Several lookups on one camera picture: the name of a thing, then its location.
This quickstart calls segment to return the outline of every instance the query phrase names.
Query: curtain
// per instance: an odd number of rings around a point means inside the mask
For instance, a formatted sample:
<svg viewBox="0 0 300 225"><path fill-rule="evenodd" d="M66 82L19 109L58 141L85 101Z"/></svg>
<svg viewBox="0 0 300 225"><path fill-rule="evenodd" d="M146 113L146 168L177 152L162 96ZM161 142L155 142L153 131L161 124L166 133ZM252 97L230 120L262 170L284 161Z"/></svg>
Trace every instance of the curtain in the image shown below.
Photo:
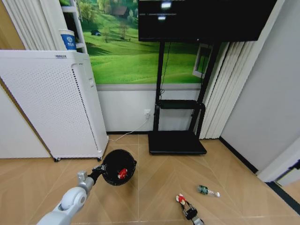
<svg viewBox="0 0 300 225"><path fill-rule="evenodd" d="M67 25L58 0L2 1L26 50L66 50L59 29Z"/></svg>
<svg viewBox="0 0 300 225"><path fill-rule="evenodd" d="M278 0L255 42L223 43L205 93L200 139L219 138L285 0Z"/></svg>

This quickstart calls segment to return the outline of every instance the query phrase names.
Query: caster wheel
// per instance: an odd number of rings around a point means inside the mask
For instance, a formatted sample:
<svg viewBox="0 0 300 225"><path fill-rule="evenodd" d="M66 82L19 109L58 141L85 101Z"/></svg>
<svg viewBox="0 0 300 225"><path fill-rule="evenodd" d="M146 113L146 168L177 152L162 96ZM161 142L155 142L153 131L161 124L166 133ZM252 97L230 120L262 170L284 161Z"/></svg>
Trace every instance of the caster wheel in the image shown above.
<svg viewBox="0 0 300 225"><path fill-rule="evenodd" d="M54 158L54 162L55 162L55 163L57 163L57 162L59 162L59 161L61 161L61 158Z"/></svg>

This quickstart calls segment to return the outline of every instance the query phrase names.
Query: baseboard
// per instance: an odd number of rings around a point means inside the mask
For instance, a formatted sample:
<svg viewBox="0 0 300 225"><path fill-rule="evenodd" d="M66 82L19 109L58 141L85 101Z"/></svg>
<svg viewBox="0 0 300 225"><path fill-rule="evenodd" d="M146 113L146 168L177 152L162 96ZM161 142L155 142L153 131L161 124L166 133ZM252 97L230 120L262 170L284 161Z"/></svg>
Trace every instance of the baseboard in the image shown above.
<svg viewBox="0 0 300 225"><path fill-rule="evenodd" d="M124 135L130 133L131 131L107 131L107 135ZM131 135L147 135L150 131L134 131L130 133Z"/></svg>
<svg viewBox="0 0 300 225"><path fill-rule="evenodd" d="M266 182L266 184L279 195L293 210L300 215L300 204L289 196L278 184L275 182Z"/></svg>
<svg viewBox="0 0 300 225"><path fill-rule="evenodd" d="M225 145L252 173L257 173L258 169L246 160L233 146L231 146L224 138L219 137L219 140Z"/></svg>

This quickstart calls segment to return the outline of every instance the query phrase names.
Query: door frame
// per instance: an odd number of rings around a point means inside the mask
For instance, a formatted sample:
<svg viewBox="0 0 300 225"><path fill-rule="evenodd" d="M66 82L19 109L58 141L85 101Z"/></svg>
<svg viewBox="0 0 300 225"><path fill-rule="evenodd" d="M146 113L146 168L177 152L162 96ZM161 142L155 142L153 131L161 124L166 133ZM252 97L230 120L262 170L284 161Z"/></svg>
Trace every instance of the door frame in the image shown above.
<svg viewBox="0 0 300 225"><path fill-rule="evenodd" d="M300 137L298 137L284 152L282 152L266 168L261 170L257 177L263 182L276 180L300 159Z"/></svg>

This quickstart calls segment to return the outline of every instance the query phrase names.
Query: white wall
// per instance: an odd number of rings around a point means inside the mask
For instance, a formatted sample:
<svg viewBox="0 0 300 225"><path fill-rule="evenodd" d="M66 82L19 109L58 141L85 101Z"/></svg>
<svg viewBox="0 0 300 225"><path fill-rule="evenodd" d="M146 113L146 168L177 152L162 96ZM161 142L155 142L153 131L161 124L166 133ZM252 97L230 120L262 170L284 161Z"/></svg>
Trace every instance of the white wall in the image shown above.
<svg viewBox="0 0 300 225"><path fill-rule="evenodd" d="M197 99L196 90L166 90L163 99ZM149 121L138 131L153 129L155 91L98 91L106 131L132 131L144 121L144 109L151 109ZM161 110L160 130L188 129L191 110Z"/></svg>
<svg viewBox="0 0 300 225"><path fill-rule="evenodd" d="M221 134L259 170L300 136L299 12L285 1Z"/></svg>
<svg viewBox="0 0 300 225"><path fill-rule="evenodd" d="M0 86L0 158L50 157Z"/></svg>

